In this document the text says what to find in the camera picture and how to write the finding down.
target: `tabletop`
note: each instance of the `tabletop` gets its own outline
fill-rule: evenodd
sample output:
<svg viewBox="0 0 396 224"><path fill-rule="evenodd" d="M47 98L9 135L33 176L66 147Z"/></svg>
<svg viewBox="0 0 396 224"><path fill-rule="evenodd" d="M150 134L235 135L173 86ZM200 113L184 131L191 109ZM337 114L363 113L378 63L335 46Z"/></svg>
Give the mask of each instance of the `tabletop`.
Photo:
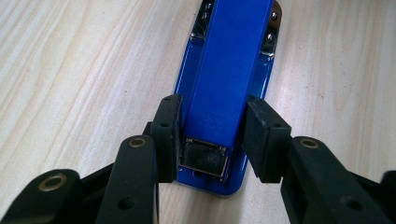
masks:
<svg viewBox="0 0 396 224"><path fill-rule="evenodd" d="M379 181L396 169L396 1L279 0L266 101ZM0 217L37 175L115 160L173 92L199 0L0 2ZM161 223L288 223L250 167L220 198L160 185Z"/></svg>

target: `blue object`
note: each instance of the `blue object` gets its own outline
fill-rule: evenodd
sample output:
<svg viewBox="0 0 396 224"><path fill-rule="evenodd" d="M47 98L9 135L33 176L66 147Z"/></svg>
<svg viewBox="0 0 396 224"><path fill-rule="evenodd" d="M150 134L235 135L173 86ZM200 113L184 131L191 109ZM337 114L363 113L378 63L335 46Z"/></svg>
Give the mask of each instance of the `blue object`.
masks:
<svg viewBox="0 0 396 224"><path fill-rule="evenodd" d="M205 38L189 40L175 89L183 136L225 147L228 160L221 178L179 166L179 183L223 196L240 188L248 159L235 137L248 95L263 98L271 74L260 50L272 4L216 0Z"/></svg>

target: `wood grain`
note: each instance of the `wood grain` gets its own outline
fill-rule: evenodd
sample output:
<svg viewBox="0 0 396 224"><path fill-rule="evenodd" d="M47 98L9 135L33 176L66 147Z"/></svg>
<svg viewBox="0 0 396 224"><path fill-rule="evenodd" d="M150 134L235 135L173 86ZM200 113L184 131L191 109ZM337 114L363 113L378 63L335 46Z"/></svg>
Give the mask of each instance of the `wood grain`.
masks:
<svg viewBox="0 0 396 224"><path fill-rule="evenodd" d="M198 0L0 2L0 216L37 175L115 160L172 93ZM279 0L266 100L345 167L396 169L396 1ZM250 169L222 199L161 184L162 223L288 223Z"/></svg>

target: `wooden table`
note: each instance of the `wooden table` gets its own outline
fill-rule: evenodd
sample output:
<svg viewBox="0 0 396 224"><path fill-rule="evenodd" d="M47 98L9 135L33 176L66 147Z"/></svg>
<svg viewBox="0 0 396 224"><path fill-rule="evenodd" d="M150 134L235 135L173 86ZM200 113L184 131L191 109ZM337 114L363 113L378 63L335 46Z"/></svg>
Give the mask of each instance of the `wooden table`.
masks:
<svg viewBox="0 0 396 224"><path fill-rule="evenodd" d="M115 160L172 93L198 0L0 3L0 215L55 168L83 177ZM266 100L345 167L396 168L396 1L279 0ZM247 169L222 199L161 184L162 223L288 223L279 185Z"/></svg>

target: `light wood surface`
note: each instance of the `light wood surface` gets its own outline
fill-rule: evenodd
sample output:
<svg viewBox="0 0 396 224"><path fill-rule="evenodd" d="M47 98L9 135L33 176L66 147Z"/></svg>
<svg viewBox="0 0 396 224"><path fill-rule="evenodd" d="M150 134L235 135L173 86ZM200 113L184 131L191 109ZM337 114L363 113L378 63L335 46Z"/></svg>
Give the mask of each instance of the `light wood surface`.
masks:
<svg viewBox="0 0 396 224"><path fill-rule="evenodd" d="M115 160L172 93L199 0L0 2L0 217L37 175ZM279 0L266 100L352 172L396 169L396 1ZM288 223L250 168L222 199L161 184L162 223Z"/></svg>

